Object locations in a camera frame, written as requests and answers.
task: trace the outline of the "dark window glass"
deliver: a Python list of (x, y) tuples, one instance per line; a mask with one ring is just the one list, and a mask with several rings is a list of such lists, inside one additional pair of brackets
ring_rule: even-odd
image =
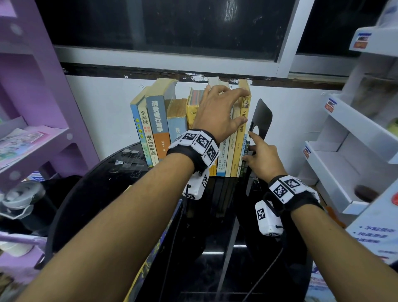
[(298, 53), (359, 56), (349, 51), (360, 27), (374, 26), (387, 0), (315, 0)]
[(36, 0), (53, 44), (277, 60), (295, 0)]

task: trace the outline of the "forearm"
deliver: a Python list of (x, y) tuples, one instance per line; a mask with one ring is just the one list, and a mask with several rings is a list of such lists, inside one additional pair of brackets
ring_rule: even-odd
[(398, 274), (313, 205), (291, 217), (338, 301), (398, 301)]
[(168, 155), (55, 255), (18, 301), (122, 301), (193, 170), (187, 156)]

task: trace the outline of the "white window frame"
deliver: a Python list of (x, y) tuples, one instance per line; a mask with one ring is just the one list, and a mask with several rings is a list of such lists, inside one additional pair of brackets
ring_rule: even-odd
[(334, 58), (333, 61), (320, 56), (296, 55), (313, 4), (314, 0), (296, 0), (277, 62), (66, 46), (55, 46), (55, 50), (59, 60), (66, 63), (279, 78), (287, 78), (291, 69), (297, 73), (349, 74), (352, 62), (347, 65), (347, 60), (351, 59)]

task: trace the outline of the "black wall trim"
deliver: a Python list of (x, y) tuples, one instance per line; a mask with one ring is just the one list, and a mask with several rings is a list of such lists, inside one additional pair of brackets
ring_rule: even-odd
[(106, 65), (90, 65), (78, 63), (64, 63), (61, 66), (66, 75), (75, 76), (99, 76), (105, 78), (137, 78), (146, 80), (156, 80), (157, 78), (175, 78), (184, 82), (200, 82), (207, 83), (205, 79), (208, 76), (219, 76), (222, 81), (230, 84), (237, 84), (240, 78), (252, 80), (254, 86), (271, 86), (286, 88), (306, 88), (306, 89), (323, 89), (323, 90), (342, 90), (344, 83), (339, 82), (316, 82), (312, 80), (296, 80), (289, 78), (271, 78), (244, 75), (226, 75), (215, 73), (190, 73), (189, 71), (171, 71), (162, 69), (145, 69), (135, 67), (120, 67)]

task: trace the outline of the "label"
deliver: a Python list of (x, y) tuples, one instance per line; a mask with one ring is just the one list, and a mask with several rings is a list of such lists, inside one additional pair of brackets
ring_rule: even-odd
[(305, 146), (303, 152), (304, 152), (305, 157), (308, 159), (310, 157), (311, 151), (309, 150), (309, 148), (307, 146)]
[(333, 101), (331, 98), (328, 100), (328, 102), (325, 105), (326, 110), (328, 110), (330, 113), (333, 112), (334, 106), (336, 106), (337, 103)]
[(359, 33), (354, 48), (365, 49), (372, 33)]

